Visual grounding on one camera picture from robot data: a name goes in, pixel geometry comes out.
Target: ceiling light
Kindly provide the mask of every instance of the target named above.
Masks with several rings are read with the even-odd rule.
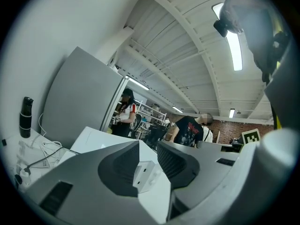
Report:
[[[177,110],[178,112],[180,112],[180,113],[183,113],[183,111],[181,111],[181,110],[179,110],[177,107],[172,107],[172,108],[174,108],[175,110]]]
[[[126,76],[125,78],[129,78],[129,80],[132,81],[133,83],[139,85],[140,87],[144,88],[145,90],[149,90],[149,88],[147,88],[146,86],[142,85],[142,84],[139,83],[138,81],[132,79],[131,77]]]
[[[235,112],[234,108],[230,109],[229,118],[233,118],[234,112]]]
[[[219,3],[212,8],[212,10],[214,10],[215,14],[217,15],[218,19],[220,19],[220,11],[223,5],[224,3]],[[237,34],[232,33],[230,31],[228,31],[226,37],[231,51],[233,69],[235,71],[241,71],[243,69],[243,63],[239,37]]]

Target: graphic t-shirt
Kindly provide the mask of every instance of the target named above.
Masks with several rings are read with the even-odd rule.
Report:
[[[193,141],[197,143],[203,140],[203,128],[192,117],[184,117],[176,122],[179,132],[174,139],[174,143],[193,146]]]

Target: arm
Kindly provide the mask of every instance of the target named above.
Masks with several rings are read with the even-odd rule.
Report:
[[[173,132],[172,136],[171,136],[170,142],[174,142],[174,139],[175,139],[175,137],[177,136],[178,133],[179,133],[179,128],[176,127],[174,129],[174,132]]]
[[[124,123],[132,123],[134,120],[135,120],[135,112],[131,112],[131,113],[129,114],[129,118],[128,118],[128,119],[121,120],[121,122],[124,122]]]
[[[200,131],[200,132],[195,136],[195,140],[194,140],[194,142],[195,142],[194,148],[197,148],[197,143],[198,143],[199,141],[203,141],[203,130]]]

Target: red sleeve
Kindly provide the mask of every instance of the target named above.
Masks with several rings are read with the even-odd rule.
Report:
[[[136,105],[133,103],[131,108],[130,108],[131,113],[136,113]]]

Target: man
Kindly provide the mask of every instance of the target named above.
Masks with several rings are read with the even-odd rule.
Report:
[[[193,142],[203,140],[203,128],[201,125],[210,125],[213,117],[210,113],[201,114],[198,118],[183,117],[176,122],[176,128],[170,142],[178,143],[188,147],[194,147]]]
[[[169,117],[166,117],[165,120],[164,120],[163,126],[167,127],[169,123],[170,123]]]

